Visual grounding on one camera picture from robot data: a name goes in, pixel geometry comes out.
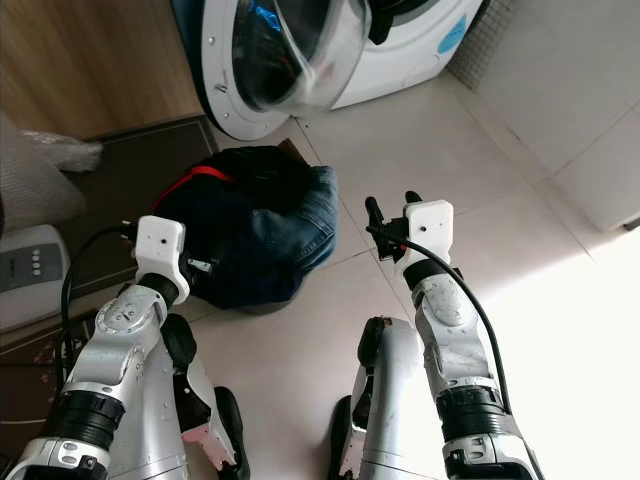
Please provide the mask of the navy shirt with red trim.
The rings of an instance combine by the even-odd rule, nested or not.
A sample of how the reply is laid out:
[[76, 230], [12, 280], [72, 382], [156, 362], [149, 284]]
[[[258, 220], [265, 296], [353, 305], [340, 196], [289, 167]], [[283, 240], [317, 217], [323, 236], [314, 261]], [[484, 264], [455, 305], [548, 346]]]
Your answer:
[[255, 212], [317, 212], [337, 196], [332, 170], [311, 166], [282, 146], [228, 148], [189, 166], [152, 205], [152, 214], [186, 225], [196, 236], [234, 234]]

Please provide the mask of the blue denim jeans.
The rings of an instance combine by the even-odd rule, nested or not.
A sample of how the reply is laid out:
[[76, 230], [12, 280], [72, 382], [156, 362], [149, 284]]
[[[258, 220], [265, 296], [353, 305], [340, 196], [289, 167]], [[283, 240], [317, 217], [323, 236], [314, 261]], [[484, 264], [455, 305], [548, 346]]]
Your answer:
[[293, 209], [259, 207], [244, 193], [227, 193], [227, 242], [216, 256], [209, 279], [195, 296], [221, 310], [271, 314], [282, 310], [337, 248], [339, 215], [337, 174], [329, 166], [311, 166]]

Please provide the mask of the dark brown floor mat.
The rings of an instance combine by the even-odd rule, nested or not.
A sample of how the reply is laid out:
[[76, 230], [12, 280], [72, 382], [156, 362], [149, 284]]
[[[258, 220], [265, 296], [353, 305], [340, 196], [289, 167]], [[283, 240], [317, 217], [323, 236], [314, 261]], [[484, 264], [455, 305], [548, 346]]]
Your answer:
[[[81, 242], [79, 252], [67, 251], [60, 310], [46, 317], [40, 333], [5, 344], [1, 352], [4, 480], [29, 440], [40, 434], [76, 356], [93, 334], [97, 311], [136, 283], [137, 221], [151, 214], [156, 198], [188, 166], [212, 151], [209, 124], [196, 118], [180, 120], [106, 138], [99, 169], [73, 175], [88, 207], [59, 227], [65, 241]], [[186, 445], [184, 453], [189, 480], [200, 460], [218, 480], [197, 445]]]

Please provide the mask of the robot left leg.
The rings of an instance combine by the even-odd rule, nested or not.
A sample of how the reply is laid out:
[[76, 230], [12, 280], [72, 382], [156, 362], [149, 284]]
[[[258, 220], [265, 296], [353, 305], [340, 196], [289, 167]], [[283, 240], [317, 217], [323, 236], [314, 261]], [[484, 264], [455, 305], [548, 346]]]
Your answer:
[[172, 358], [175, 413], [183, 442], [205, 453], [218, 471], [218, 480], [250, 480], [236, 397], [228, 388], [212, 387], [197, 356], [195, 334], [184, 317], [168, 314], [161, 338]]

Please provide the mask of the white electric fan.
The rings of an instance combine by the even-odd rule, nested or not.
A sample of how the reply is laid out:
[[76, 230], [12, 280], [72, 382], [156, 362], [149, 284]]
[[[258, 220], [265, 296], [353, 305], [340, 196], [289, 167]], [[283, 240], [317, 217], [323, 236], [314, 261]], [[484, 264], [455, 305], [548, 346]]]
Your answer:
[[68, 262], [63, 238], [49, 224], [1, 234], [1, 332], [58, 314]]

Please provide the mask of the white crumpled plastic bag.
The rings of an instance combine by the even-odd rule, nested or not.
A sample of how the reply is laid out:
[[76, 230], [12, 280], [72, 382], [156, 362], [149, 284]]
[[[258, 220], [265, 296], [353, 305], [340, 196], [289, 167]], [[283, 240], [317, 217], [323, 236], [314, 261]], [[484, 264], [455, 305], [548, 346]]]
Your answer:
[[0, 232], [58, 224], [86, 209], [67, 175], [99, 169], [102, 145], [0, 124]]

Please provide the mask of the round glass washer door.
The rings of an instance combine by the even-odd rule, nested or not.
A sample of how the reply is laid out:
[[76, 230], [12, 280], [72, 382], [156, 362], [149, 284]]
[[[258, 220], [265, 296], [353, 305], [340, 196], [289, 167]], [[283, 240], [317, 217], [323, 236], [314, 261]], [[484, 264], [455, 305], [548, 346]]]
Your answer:
[[367, 0], [168, 0], [207, 118], [239, 141], [329, 113], [355, 76]]

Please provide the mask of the wooden cabinet panel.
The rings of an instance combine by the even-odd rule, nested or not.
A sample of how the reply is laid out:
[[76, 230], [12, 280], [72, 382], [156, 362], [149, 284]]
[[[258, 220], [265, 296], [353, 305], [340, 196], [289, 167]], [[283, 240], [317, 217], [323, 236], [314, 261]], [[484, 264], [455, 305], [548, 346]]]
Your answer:
[[170, 0], [0, 0], [0, 108], [79, 140], [204, 111]]

